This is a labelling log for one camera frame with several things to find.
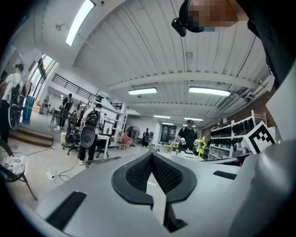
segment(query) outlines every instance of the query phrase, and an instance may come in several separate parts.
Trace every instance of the black cap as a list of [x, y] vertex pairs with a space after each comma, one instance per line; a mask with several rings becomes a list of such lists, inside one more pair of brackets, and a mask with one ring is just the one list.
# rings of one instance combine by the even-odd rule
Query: black cap
[[17, 64], [17, 65], [15, 65], [15, 67], [18, 69], [18, 70], [20, 70], [20, 72], [22, 72], [23, 70], [24, 70], [24, 66], [23, 66], [23, 64]]

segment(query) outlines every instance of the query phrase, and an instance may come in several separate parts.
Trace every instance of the pink chair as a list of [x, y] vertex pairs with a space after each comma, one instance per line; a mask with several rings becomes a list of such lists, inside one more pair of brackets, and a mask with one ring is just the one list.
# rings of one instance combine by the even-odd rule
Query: pink chair
[[115, 148], [118, 146], [119, 149], [121, 149], [121, 146], [123, 145], [123, 149], [125, 150], [127, 145], [130, 145], [133, 142], [133, 139], [130, 138], [125, 132], [123, 133], [123, 136], [121, 136], [121, 132], [118, 133], [117, 141], [115, 144]]

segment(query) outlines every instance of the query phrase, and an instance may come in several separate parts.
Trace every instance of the wooden steps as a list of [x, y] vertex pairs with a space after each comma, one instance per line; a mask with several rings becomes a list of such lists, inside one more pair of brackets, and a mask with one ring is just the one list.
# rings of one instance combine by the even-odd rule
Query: wooden steps
[[16, 131], [10, 130], [9, 137], [24, 143], [50, 147], [54, 141], [54, 138], [50, 134], [38, 132], [29, 128], [20, 126]]

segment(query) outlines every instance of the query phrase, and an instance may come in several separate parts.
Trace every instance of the fluorescent ceiling light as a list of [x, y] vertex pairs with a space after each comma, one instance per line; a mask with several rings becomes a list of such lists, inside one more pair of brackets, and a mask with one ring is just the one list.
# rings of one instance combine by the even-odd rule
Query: fluorescent ceiling light
[[202, 94], [215, 94], [220, 96], [230, 96], [230, 91], [224, 91], [224, 90], [216, 90], [216, 89], [210, 89], [210, 88], [204, 88], [204, 87], [190, 87], [189, 88], [190, 93], [202, 93]]
[[[183, 124], [183, 126], [186, 126], [187, 127], [187, 124]], [[193, 126], [194, 128], [196, 127], [196, 126]]]
[[75, 36], [77, 34], [77, 31], [81, 27], [84, 19], [87, 17], [89, 12], [95, 7], [95, 3], [93, 3], [90, 0], [85, 0], [85, 2], [82, 4], [81, 8], [77, 12], [77, 15], [75, 16], [75, 19], [71, 25], [71, 28], [69, 30], [66, 43], [72, 46], [73, 41], [75, 39]]
[[135, 95], [135, 94], [152, 94], [157, 93], [156, 88], [146, 88], [146, 89], [139, 89], [139, 90], [132, 90], [129, 91], [129, 94]]
[[191, 120], [193, 120], [193, 121], [203, 121], [203, 119], [202, 118], [184, 118], [185, 120], [189, 120], [189, 119], [191, 119]]
[[160, 115], [154, 115], [154, 118], [163, 118], [163, 119], [170, 119], [171, 117], [169, 116], [160, 116]]

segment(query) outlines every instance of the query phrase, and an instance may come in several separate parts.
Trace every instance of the white t-shirt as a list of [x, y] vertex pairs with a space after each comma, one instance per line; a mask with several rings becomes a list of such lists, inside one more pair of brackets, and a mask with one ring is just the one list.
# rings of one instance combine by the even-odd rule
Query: white t-shirt
[[[85, 113], [84, 113], [84, 115], [83, 115], [83, 118], [87, 118], [87, 115], [88, 115], [91, 111], [93, 111], [93, 108], [90, 108], [90, 109], [86, 110]], [[100, 118], [100, 122], [99, 122], [99, 124], [103, 124], [103, 123], [104, 123], [104, 114], [103, 114], [103, 113], [100, 113], [100, 115], [101, 115], [101, 118]], [[97, 134], [97, 135], [99, 134], [99, 128], [96, 128], [96, 134]]]
[[6, 90], [4, 92], [4, 96], [2, 97], [2, 100], [8, 100], [12, 88], [16, 87], [16, 85], [18, 85], [18, 84], [20, 86], [20, 90], [22, 91], [22, 89], [23, 89], [23, 80], [22, 80], [22, 77], [21, 77], [20, 73], [10, 74], [6, 78], [5, 81], [7, 82], [7, 87], [6, 87]]

